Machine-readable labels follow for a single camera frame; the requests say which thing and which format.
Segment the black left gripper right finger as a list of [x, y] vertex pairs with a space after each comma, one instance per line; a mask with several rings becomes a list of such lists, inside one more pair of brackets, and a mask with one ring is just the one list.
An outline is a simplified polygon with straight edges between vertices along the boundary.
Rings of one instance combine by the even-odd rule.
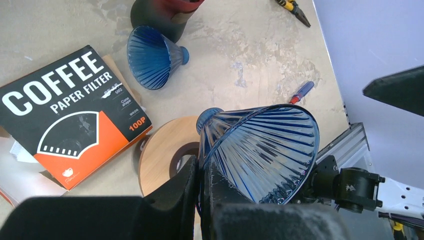
[[322, 204], [258, 204], [210, 163], [204, 171], [201, 232], [204, 240], [349, 240], [341, 216]]

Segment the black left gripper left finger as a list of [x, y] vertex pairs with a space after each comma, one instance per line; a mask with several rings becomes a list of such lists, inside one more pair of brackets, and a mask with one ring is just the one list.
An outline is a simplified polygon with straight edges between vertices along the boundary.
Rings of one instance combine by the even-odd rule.
[[170, 180], [145, 197], [33, 197], [0, 229], [3, 240], [191, 240], [196, 174], [191, 156]]

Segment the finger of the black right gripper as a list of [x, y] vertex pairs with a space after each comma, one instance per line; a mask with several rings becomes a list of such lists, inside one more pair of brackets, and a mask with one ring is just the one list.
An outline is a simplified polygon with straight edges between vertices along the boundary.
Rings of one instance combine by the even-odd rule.
[[423, 116], [424, 66], [376, 78], [362, 93], [373, 100]]

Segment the wooden dripper ring holder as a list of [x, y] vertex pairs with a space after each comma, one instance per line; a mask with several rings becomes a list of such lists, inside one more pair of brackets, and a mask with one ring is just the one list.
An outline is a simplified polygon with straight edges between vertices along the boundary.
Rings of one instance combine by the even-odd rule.
[[177, 174], [178, 161], [186, 155], [197, 156], [200, 136], [196, 130], [197, 116], [173, 119], [153, 133], [139, 158], [138, 181], [144, 196]]

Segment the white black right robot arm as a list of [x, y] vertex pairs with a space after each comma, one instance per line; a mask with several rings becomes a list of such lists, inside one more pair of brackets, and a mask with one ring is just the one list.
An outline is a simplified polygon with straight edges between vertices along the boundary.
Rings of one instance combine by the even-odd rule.
[[[422, 116], [424, 68], [414, 67], [374, 79], [363, 95]], [[369, 144], [362, 123], [354, 123], [319, 154], [310, 177], [292, 202], [334, 203], [353, 213], [376, 211], [380, 218], [422, 228], [424, 191], [371, 172]]]

